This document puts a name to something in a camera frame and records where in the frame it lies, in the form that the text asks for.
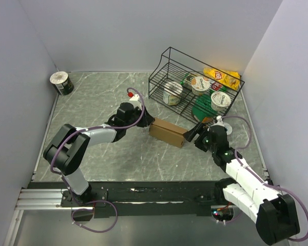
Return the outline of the brown cardboard box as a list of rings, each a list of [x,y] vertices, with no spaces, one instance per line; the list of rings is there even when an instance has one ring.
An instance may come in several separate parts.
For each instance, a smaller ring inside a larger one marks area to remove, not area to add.
[[[150,136],[177,148],[183,147],[185,141],[183,134],[186,132],[187,130],[185,128],[179,127],[157,117],[149,128]]]

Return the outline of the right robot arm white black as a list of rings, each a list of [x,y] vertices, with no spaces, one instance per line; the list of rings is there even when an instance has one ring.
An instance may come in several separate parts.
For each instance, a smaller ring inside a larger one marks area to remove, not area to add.
[[[215,201],[236,205],[255,223],[266,244],[273,245],[300,232],[294,199],[269,187],[229,145],[221,120],[211,127],[200,122],[183,136],[186,141],[193,141],[198,149],[211,152],[214,163],[229,176],[216,184]]]

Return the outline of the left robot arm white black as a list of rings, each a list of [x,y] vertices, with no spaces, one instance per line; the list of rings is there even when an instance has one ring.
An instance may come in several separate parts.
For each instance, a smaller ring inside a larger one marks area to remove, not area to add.
[[[53,173],[59,174],[69,188],[73,200],[86,206],[93,200],[92,187],[85,179],[80,165],[89,146],[117,142],[123,138],[127,129],[137,126],[145,128],[155,121],[147,109],[123,102],[116,114],[104,124],[89,130],[63,125],[43,152]]]

